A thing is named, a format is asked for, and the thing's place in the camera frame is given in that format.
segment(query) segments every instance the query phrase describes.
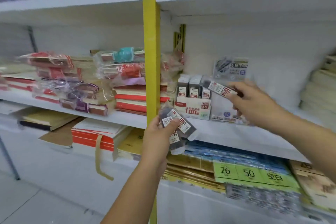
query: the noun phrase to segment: forearm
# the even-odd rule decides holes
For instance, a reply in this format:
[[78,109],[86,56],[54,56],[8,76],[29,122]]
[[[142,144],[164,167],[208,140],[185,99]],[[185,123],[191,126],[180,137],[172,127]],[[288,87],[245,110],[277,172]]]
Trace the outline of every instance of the forearm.
[[286,112],[270,131],[285,138],[317,169],[336,182],[336,134],[308,120]]
[[101,224],[147,224],[159,181],[156,169],[140,162]]

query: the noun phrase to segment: left hand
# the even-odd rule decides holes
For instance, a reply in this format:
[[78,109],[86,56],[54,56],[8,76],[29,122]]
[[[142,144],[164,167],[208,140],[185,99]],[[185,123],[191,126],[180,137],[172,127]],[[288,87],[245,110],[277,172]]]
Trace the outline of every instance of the left hand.
[[173,119],[168,126],[159,126],[160,118],[156,116],[145,130],[140,163],[153,168],[161,177],[167,168],[166,156],[169,151],[169,137],[177,129],[179,119]]

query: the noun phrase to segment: yellow shelf divider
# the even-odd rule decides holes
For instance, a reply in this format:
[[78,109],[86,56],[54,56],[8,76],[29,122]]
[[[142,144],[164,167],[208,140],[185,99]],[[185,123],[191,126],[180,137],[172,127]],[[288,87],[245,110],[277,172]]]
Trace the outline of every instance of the yellow shelf divider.
[[[160,107],[160,6],[156,0],[143,0],[143,30],[145,37],[147,124]],[[156,197],[150,224],[157,224]]]

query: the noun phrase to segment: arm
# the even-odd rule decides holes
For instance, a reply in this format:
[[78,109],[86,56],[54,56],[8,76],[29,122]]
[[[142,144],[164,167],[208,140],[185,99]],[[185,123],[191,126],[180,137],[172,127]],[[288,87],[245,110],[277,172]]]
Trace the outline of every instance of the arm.
[[283,137],[336,183],[336,134],[279,106],[251,82],[233,82],[244,97],[228,99],[252,124]]
[[141,161],[128,178],[101,224],[147,224],[159,181],[166,170],[169,137],[179,120],[159,128],[155,117],[145,130]]

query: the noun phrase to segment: tiled floor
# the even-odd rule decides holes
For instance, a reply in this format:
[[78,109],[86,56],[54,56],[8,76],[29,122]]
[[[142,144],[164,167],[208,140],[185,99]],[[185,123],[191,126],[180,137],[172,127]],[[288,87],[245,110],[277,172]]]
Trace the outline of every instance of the tiled floor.
[[0,224],[99,224],[103,216],[0,172]]

